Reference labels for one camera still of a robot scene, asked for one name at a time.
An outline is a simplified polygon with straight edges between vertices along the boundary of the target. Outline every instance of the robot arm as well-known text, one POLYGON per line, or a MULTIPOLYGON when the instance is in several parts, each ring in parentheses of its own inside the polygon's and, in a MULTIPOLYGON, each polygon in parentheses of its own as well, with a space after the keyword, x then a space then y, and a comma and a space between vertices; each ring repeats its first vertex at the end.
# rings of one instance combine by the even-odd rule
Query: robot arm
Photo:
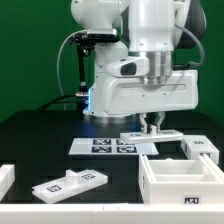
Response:
POLYGON ((196 107, 197 71, 174 71, 172 52, 186 40, 175 24, 189 26, 193 19, 201 27, 196 36, 202 37, 206 23, 199 0, 73 0, 72 13, 85 29, 102 34, 121 25, 130 42, 129 48, 122 42, 96 45, 95 83, 84 114, 117 118, 139 113, 144 123, 146 113, 196 107), (195 18, 196 6, 200 18, 195 18))

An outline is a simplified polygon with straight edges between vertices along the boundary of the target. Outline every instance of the robot cable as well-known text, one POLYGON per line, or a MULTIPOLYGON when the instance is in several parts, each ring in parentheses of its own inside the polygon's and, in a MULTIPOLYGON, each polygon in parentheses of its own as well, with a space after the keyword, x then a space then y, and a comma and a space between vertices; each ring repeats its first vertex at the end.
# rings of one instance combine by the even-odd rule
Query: robot cable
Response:
POLYGON ((61 96, 64 96, 64 90, 63 90, 63 87, 62 87, 62 84, 61 84, 61 77, 60 77, 60 61, 61 61, 61 54, 62 54, 62 51, 65 47, 65 44, 68 42, 68 40, 70 38, 72 38, 73 36, 75 36, 77 33, 80 33, 80 32, 86 32, 86 30, 80 30, 80 31, 77 31, 75 33, 72 33, 70 34, 65 40, 64 42, 62 43, 61 45, 61 48, 58 52, 58 58, 57 58, 57 81, 58 81, 58 86, 59 86, 59 90, 60 90, 60 93, 61 93, 61 96))
POLYGON ((198 40, 198 38, 197 38, 191 31, 189 31, 188 29, 186 29, 186 28, 184 28, 184 27, 181 27, 181 26, 179 26, 179 25, 177 25, 177 24, 175 24, 175 26, 176 26, 178 29, 180 29, 180 30, 182 30, 183 32, 185 32, 186 34, 188 34, 188 35, 192 38, 192 40, 196 43, 196 45, 198 46, 198 48, 199 48, 199 51, 200 51, 200 57, 201 57, 200 62, 193 62, 193 61, 190 61, 190 62, 189 62, 189 65, 190 65, 190 66, 193 66, 193 67, 200 67, 200 66, 204 65, 204 63, 205 63, 205 50, 204 50, 204 48, 203 48, 201 42, 200 42, 200 41, 198 40))

